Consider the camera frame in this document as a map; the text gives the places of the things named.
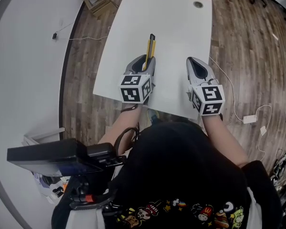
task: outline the wrist strap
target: wrist strap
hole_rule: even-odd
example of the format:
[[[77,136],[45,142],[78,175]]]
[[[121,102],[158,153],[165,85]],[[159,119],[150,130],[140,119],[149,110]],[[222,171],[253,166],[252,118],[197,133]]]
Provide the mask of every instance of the wrist strap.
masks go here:
[[[134,106],[130,107],[130,108],[126,108],[126,109],[122,109],[121,113],[125,112],[125,111],[130,111],[130,110],[134,110],[138,107],[138,104],[135,104]]]

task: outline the person's arm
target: person's arm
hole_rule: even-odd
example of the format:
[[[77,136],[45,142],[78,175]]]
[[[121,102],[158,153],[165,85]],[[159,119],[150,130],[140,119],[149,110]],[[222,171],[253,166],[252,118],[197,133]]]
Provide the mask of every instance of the person's arm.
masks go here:
[[[126,108],[132,107],[133,104],[128,104]],[[99,141],[100,143],[111,143],[114,145],[118,136],[128,127],[136,127],[140,114],[142,111],[142,104],[138,104],[138,107],[134,110],[122,112],[117,120],[114,122],[112,129],[109,130]],[[129,143],[133,136],[133,131],[125,133],[121,139],[119,146],[119,155],[122,155],[129,147]]]
[[[202,116],[205,130],[213,146],[238,167],[243,167],[248,156],[235,137],[229,132],[219,115]]]

